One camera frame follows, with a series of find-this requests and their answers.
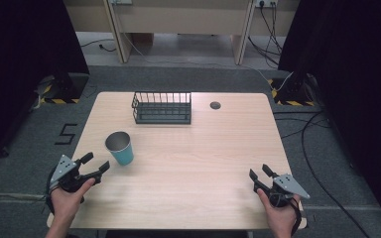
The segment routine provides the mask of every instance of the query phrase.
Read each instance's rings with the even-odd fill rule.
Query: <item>hand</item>
[[[95,179],[87,180],[78,191],[69,193],[60,187],[51,192],[55,217],[46,237],[65,237],[70,225],[79,210],[79,205],[85,193],[94,185]]]
[[[269,201],[267,194],[262,189],[258,189],[257,193],[264,204],[267,213],[268,226],[271,228],[275,238],[291,237],[292,229],[296,222],[296,213],[293,207],[286,205],[284,207],[273,207]],[[297,206],[300,197],[295,194],[293,205]]]

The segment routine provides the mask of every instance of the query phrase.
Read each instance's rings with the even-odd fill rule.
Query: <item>light wood tabletop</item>
[[[85,195],[71,228],[268,228],[249,170],[267,186],[272,179],[262,164],[279,175],[291,170],[265,94],[193,92],[190,125],[136,124],[133,95],[97,96],[73,158],[93,152],[82,175],[106,161],[111,167]],[[212,101],[220,109],[211,109]],[[127,166],[104,146],[115,131],[131,137],[135,158]]]

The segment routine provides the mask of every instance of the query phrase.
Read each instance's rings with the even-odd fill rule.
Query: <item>black wire basket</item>
[[[132,100],[137,124],[190,124],[191,93],[136,91]]]

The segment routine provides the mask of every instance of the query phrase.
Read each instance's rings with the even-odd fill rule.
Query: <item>power outlet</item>
[[[272,8],[275,4],[275,7],[277,7],[278,0],[255,0],[255,7],[261,7],[261,1],[264,2],[264,8]]]

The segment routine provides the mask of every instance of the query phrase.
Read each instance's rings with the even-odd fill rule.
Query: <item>cup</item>
[[[126,132],[118,131],[112,133],[107,137],[105,145],[121,166],[128,165],[134,159],[131,137]]]

